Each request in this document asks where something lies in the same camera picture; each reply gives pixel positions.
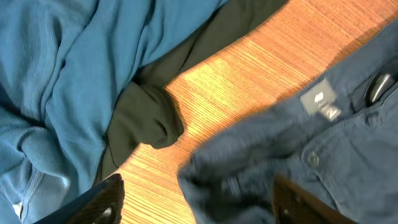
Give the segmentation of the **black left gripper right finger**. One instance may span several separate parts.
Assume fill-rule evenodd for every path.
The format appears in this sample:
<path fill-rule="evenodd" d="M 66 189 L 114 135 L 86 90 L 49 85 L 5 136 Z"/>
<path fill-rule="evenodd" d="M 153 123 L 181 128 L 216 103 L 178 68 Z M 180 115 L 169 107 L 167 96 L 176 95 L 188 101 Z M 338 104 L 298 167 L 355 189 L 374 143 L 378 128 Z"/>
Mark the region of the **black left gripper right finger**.
<path fill-rule="evenodd" d="M 289 179 L 274 179 L 272 207 L 276 224 L 356 224 Z"/>

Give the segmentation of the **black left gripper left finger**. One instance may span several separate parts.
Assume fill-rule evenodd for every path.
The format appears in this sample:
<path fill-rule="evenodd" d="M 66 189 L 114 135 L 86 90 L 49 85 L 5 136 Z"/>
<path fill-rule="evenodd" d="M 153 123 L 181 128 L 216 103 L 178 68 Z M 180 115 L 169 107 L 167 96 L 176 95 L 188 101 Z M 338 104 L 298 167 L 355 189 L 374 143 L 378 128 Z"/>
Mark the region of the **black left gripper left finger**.
<path fill-rule="evenodd" d="M 113 174 L 35 224 L 119 224 L 124 203 L 124 181 Z"/>

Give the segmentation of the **navy blue shorts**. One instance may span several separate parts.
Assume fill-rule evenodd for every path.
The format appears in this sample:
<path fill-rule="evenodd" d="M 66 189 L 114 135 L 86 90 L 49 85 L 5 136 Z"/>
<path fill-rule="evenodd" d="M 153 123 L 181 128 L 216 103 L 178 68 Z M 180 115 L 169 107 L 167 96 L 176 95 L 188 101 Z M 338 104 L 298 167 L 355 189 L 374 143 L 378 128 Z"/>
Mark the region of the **navy blue shorts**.
<path fill-rule="evenodd" d="M 204 143 L 178 183 L 197 223 L 274 223 L 281 175 L 355 223 L 397 222 L 397 22 L 296 95 Z"/>

